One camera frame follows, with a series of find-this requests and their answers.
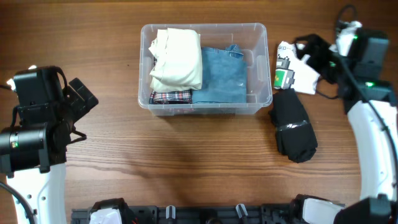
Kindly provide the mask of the white pixel-print t-shirt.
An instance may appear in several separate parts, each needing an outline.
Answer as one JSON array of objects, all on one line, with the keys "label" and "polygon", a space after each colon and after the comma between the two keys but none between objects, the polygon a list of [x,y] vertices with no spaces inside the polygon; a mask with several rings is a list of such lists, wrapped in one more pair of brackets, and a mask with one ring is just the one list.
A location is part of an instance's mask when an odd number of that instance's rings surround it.
[{"label": "white pixel-print t-shirt", "polygon": [[306,64],[309,55],[302,59],[297,51],[303,50],[304,44],[290,44],[282,41],[277,48],[277,61],[274,78],[275,89],[291,89],[296,92],[314,95],[320,74]]}]

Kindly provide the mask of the clear plastic storage container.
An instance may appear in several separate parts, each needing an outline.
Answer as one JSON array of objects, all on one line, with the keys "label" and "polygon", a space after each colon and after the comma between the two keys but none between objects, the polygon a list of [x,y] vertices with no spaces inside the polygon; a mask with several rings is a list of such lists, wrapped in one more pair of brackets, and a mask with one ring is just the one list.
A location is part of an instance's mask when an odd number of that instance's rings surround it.
[{"label": "clear plastic storage container", "polygon": [[138,104],[156,116],[255,114],[272,103],[261,23],[147,24]]}]

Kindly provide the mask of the black taped garment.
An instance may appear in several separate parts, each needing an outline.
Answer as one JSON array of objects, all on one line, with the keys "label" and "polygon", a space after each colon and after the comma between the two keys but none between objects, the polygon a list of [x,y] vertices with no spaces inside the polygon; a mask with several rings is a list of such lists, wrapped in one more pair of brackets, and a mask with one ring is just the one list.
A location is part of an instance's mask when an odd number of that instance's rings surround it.
[{"label": "black taped garment", "polygon": [[281,90],[273,94],[273,108],[269,115],[275,126],[278,152],[295,163],[309,161],[316,153],[318,143],[295,90]]}]

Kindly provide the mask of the blue denim jeans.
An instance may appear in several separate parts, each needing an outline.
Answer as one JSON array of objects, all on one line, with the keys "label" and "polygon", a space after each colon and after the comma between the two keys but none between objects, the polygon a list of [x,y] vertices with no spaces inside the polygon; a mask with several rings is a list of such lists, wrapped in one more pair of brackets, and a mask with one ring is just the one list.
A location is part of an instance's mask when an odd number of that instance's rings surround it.
[{"label": "blue denim jeans", "polygon": [[201,56],[202,87],[193,91],[192,103],[245,103],[248,72],[240,47],[203,47]]}]

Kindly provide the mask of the plaid flannel shirt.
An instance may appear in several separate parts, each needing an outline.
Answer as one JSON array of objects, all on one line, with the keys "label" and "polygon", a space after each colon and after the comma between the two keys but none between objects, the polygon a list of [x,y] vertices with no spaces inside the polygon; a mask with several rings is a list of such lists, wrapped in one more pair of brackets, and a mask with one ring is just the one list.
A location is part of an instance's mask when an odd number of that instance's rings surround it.
[{"label": "plaid flannel shirt", "polygon": [[149,103],[152,105],[192,104],[192,91],[184,90],[167,93],[153,91],[150,94]]}]

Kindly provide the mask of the beige cloth garment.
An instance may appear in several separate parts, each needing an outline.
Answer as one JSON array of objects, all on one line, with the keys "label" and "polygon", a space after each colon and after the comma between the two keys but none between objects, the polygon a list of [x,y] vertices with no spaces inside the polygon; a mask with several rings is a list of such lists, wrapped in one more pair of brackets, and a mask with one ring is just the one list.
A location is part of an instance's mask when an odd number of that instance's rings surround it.
[{"label": "beige cloth garment", "polygon": [[159,93],[200,90],[203,64],[200,35],[191,29],[159,29],[149,51],[155,58],[150,87]]}]

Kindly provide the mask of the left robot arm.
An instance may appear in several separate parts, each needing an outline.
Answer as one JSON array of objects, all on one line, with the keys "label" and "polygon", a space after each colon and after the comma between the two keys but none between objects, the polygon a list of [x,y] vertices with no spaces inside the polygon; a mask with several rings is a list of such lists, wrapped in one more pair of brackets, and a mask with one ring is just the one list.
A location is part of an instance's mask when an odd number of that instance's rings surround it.
[{"label": "left robot arm", "polygon": [[13,197],[18,223],[66,223],[67,146],[72,134],[86,139],[75,124],[98,99],[53,65],[19,71],[8,85],[19,104],[1,131],[1,188]]}]

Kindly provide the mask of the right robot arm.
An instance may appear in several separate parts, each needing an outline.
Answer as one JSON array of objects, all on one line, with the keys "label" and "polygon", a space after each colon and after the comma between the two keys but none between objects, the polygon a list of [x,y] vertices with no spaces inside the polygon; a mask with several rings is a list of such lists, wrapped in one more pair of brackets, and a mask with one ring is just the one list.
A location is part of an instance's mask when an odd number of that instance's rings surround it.
[{"label": "right robot arm", "polygon": [[307,223],[397,223],[397,106],[392,85],[379,79],[389,45],[379,30],[336,29],[335,44],[319,35],[295,39],[298,58],[338,85],[338,97],[356,138],[360,200],[348,207],[308,197],[299,217]]}]

